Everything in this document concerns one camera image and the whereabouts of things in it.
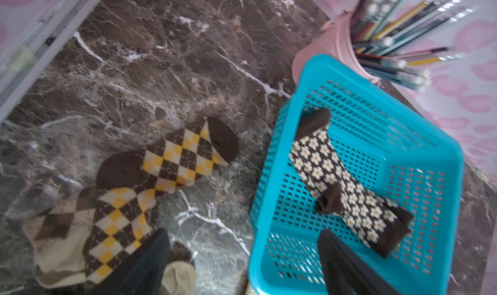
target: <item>sock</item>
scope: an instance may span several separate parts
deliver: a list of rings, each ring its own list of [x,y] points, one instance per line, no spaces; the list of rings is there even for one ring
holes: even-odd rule
[[[176,261],[169,263],[164,270],[162,286],[171,295],[193,295],[197,273],[187,262]]]
[[[96,187],[143,185],[172,193],[228,165],[238,149],[237,136],[226,124],[214,117],[202,118],[144,149],[110,156],[98,170]]]
[[[365,189],[345,169],[330,143],[328,124],[295,141],[290,159],[321,211],[340,215],[359,239],[380,256],[386,258],[411,232],[407,224],[412,214]]]
[[[238,153],[235,133],[202,118],[146,146],[109,157],[100,167],[97,210],[85,255],[87,279],[100,283],[150,236],[157,198],[227,166]]]
[[[85,282],[83,248],[96,211],[95,188],[85,188],[28,219],[22,231],[33,247],[35,278],[48,288]]]
[[[151,234],[157,197],[233,161],[238,139],[217,118],[203,118],[144,149],[109,157],[96,188],[84,189],[27,220],[35,275],[47,288],[100,283]]]

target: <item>blue plastic basket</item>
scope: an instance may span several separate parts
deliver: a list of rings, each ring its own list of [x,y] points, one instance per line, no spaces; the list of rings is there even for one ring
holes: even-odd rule
[[[341,218],[315,213],[288,158],[302,112],[315,107],[331,110],[330,139],[347,170],[415,216],[413,233],[387,259]],[[399,292],[445,294],[463,169],[454,139],[332,57],[314,57],[280,110],[252,205],[253,288],[260,295],[326,294],[316,242],[330,228]]]

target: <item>daisy pattern sock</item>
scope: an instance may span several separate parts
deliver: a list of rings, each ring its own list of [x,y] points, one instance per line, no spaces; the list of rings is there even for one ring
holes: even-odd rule
[[[412,214],[365,189],[345,169],[328,138],[328,124],[296,140],[290,160],[321,211],[341,216],[359,239],[382,257],[410,233],[407,224]]]

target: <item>pink pencil cup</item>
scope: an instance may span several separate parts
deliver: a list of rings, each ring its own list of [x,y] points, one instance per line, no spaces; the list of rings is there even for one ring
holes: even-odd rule
[[[380,78],[366,72],[355,57],[350,39],[351,17],[352,12],[349,12],[326,22],[321,27],[323,33],[307,47],[297,52],[292,63],[292,76],[295,85],[298,85],[302,69],[307,61],[321,54],[334,57],[373,84],[379,82]]]

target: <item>pencil bundle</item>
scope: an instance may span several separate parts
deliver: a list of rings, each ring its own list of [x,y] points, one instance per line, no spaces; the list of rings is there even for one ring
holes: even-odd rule
[[[429,71],[419,66],[463,57],[453,47],[438,47],[399,55],[414,43],[456,23],[475,11],[459,6],[462,0],[424,0],[392,18],[407,0],[360,0],[351,24],[352,47],[370,74],[415,91],[430,84]]]

